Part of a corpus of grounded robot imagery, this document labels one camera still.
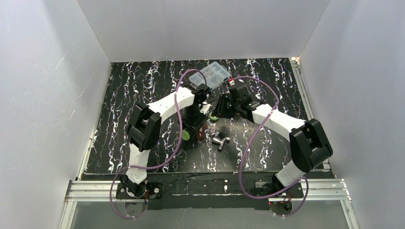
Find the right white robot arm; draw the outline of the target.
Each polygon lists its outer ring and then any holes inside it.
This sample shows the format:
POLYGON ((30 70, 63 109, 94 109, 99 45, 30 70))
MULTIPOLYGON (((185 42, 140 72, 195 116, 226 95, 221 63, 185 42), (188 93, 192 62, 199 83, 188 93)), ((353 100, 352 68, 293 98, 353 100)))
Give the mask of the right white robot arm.
POLYGON ((227 87, 229 92, 220 95, 213 116, 231 119, 239 115, 258 124, 258 129, 266 127, 275 131, 290 143, 291 160, 273 175, 268 195, 249 194, 243 186, 243 169, 239 168, 239 185, 248 197, 265 199, 281 194, 333 155, 332 147, 319 120, 313 118, 305 121, 284 114, 252 97, 248 88, 240 81, 230 81, 227 87))

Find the red pill organizer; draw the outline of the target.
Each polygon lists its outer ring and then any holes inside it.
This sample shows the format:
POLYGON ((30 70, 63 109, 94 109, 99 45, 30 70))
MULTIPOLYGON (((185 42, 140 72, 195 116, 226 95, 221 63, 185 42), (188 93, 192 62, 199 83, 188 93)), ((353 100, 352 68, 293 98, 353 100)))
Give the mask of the red pill organizer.
POLYGON ((205 122, 196 132, 196 139, 197 140, 202 140, 206 138, 206 133, 205 131, 208 129, 208 124, 205 122))

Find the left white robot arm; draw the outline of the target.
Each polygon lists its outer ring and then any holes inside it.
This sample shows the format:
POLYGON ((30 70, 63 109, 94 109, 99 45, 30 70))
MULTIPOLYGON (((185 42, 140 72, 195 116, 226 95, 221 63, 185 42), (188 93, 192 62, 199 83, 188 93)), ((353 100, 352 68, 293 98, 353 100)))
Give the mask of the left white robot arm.
POLYGON ((196 86, 190 83, 160 100, 135 106, 127 128, 130 146, 128 170, 119 176, 117 199, 121 199, 123 194, 127 194, 130 198, 147 198, 154 191, 153 188, 148 189, 146 183, 145 167, 148 164, 149 153, 158 143, 161 124, 177 111, 184 110, 179 119, 182 125, 181 140, 193 141, 205 138, 209 118, 207 113, 211 107, 207 102, 210 94, 211 90, 207 85, 196 86))

